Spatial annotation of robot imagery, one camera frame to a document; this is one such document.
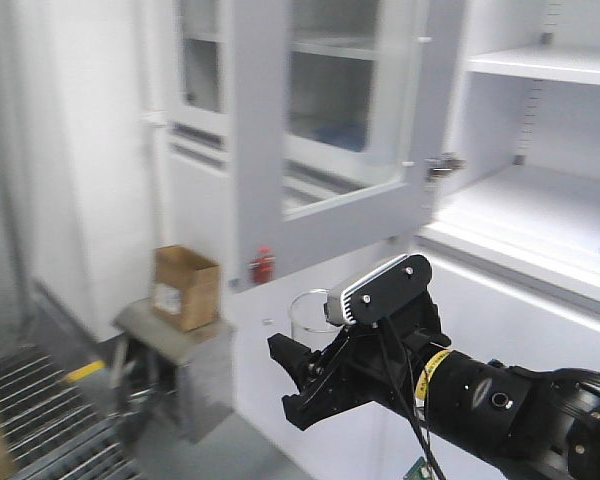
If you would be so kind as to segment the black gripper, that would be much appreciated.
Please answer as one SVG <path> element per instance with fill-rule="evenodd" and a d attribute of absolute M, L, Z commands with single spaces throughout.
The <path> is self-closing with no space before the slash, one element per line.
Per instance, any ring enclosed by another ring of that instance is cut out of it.
<path fill-rule="evenodd" d="M 301 431 L 369 402 L 413 406 L 424 399 L 426 365 L 451 340 L 426 290 L 374 326 L 344 327 L 322 351 L 277 333 L 269 354 L 299 393 L 282 397 L 286 420 Z"/>

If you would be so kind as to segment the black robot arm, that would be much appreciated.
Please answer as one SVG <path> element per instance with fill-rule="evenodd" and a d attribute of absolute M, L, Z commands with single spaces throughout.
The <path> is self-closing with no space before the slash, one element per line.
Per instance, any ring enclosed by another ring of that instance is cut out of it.
<path fill-rule="evenodd" d="M 600 479 L 600 373 L 477 361 L 451 348 L 427 292 L 322 350 L 282 334 L 268 346 L 297 387 L 282 405 L 299 429 L 374 402 L 508 479 Z"/>

